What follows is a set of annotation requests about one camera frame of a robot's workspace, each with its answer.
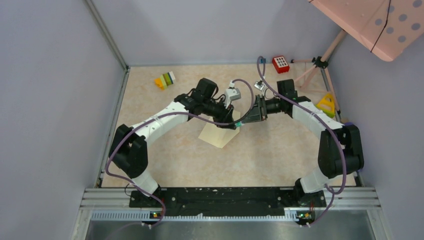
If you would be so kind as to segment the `white glue stick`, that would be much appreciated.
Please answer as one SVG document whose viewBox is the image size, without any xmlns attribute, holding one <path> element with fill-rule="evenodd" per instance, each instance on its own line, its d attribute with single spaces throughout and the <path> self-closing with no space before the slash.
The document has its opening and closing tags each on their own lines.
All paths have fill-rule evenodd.
<svg viewBox="0 0 424 240">
<path fill-rule="evenodd" d="M 234 125 L 235 125 L 237 128 L 240 128 L 240 127 L 242 127 L 244 124 L 243 124 L 241 121 L 239 121 L 239 122 L 236 122 Z"/>
</svg>

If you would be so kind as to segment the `pale yellow envelope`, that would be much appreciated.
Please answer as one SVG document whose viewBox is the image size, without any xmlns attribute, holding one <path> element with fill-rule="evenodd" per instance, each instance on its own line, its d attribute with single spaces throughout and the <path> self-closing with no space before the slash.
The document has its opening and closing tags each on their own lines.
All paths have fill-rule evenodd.
<svg viewBox="0 0 424 240">
<path fill-rule="evenodd" d="M 206 123 L 198 138 L 210 145 L 222 149 L 227 145 L 238 133 L 240 129 L 220 128 L 212 123 Z"/>
</svg>

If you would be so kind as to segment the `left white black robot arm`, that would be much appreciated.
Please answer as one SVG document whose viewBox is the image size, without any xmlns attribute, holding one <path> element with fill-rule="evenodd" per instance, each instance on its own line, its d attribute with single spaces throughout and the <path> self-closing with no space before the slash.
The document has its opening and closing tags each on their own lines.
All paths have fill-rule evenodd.
<svg viewBox="0 0 424 240">
<path fill-rule="evenodd" d="M 202 114 L 211 117 L 210 123 L 219 128 L 237 128 L 232 101 L 241 98 L 240 90 L 230 82 L 223 96 L 215 99 L 217 89 L 215 82 L 202 78 L 195 88 L 175 97 L 157 114 L 138 124 L 122 124 L 116 129 L 108 161 L 121 169 L 131 184 L 143 190 L 141 200 L 147 206 L 156 206 L 161 198 L 157 191 L 159 184 L 147 171 L 149 145 L 172 128 Z"/>
</svg>

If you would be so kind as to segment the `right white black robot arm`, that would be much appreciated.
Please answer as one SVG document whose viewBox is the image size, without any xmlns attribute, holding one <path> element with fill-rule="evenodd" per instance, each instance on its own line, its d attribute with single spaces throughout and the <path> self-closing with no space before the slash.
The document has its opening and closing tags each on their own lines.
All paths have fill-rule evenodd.
<svg viewBox="0 0 424 240">
<path fill-rule="evenodd" d="M 297 179 L 292 197 L 307 206 L 323 189 L 339 195 L 347 176 L 364 167 L 361 135 L 355 125 L 345 125 L 318 109 L 306 96 L 299 96 L 293 79 L 280 80 L 273 98 L 251 93 L 251 103 L 242 123 L 265 121 L 270 114 L 284 113 L 307 127 L 319 140 L 317 167 Z"/>
</svg>

